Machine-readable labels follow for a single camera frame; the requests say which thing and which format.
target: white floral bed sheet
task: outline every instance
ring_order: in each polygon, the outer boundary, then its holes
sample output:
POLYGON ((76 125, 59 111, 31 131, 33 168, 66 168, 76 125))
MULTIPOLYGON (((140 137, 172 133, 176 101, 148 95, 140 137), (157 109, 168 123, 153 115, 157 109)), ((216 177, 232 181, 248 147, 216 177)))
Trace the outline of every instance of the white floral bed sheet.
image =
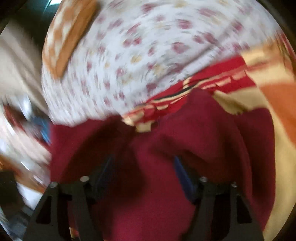
POLYGON ((66 72, 42 82, 55 124, 121 115, 280 27, 256 0, 104 0, 66 72))

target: maroon fabric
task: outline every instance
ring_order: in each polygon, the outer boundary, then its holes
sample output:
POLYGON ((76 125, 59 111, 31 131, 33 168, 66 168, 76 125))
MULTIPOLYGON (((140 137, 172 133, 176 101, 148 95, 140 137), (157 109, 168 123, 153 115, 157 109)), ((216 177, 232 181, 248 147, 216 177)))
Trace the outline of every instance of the maroon fabric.
POLYGON ((236 181, 263 229, 274 203, 274 128, 260 108, 231 115, 195 89, 176 113, 160 117, 149 133, 135 133, 119 117, 54 126, 52 181, 87 175, 107 154, 116 156, 116 176, 92 214, 108 241, 179 240, 194 206, 173 168, 174 155, 216 183, 236 181))

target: red object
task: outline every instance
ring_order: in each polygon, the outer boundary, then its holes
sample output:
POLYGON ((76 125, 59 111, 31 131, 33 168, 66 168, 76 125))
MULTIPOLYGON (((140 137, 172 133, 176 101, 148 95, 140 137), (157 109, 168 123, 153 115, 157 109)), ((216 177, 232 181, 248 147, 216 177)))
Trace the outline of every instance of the red object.
POLYGON ((194 213, 173 168, 180 155, 216 183, 236 181, 263 229, 274 203, 274 128, 265 108, 228 114, 207 91, 194 89, 175 113, 136 133, 120 117, 53 126, 52 181, 88 175, 106 155, 116 176, 92 215, 108 241, 180 240, 194 213))

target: screw head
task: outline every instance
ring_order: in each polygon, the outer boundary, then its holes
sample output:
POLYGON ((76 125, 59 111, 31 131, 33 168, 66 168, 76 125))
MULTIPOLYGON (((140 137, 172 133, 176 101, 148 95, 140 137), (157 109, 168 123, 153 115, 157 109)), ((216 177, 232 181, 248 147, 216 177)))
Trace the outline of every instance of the screw head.
POLYGON ((231 184, 231 186, 234 187, 234 188, 237 188, 237 183, 236 183, 236 182, 233 182, 233 183, 231 184))
POLYGON ((50 186, 51 188, 55 188, 57 185, 58 185, 57 182, 52 182, 52 183, 49 184, 49 186, 50 186))
POLYGON ((89 180, 88 176, 83 176, 83 177, 80 178, 80 181, 83 182, 83 183, 87 182, 88 180, 89 180))
POLYGON ((206 183, 207 182, 207 178, 206 177, 201 177, 200 178, 200 181, 203 182, 203 183, 206 183))

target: orange pillow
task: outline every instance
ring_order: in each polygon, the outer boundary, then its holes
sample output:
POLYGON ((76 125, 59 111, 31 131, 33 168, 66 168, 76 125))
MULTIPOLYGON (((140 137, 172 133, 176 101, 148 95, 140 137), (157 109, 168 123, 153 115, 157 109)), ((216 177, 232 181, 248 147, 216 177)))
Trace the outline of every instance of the orange pillow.
POLYGON ((96 12, 96 0, 63 0, 45 39, 42 61, 54 79, 63 76, 68 60, 96 12))

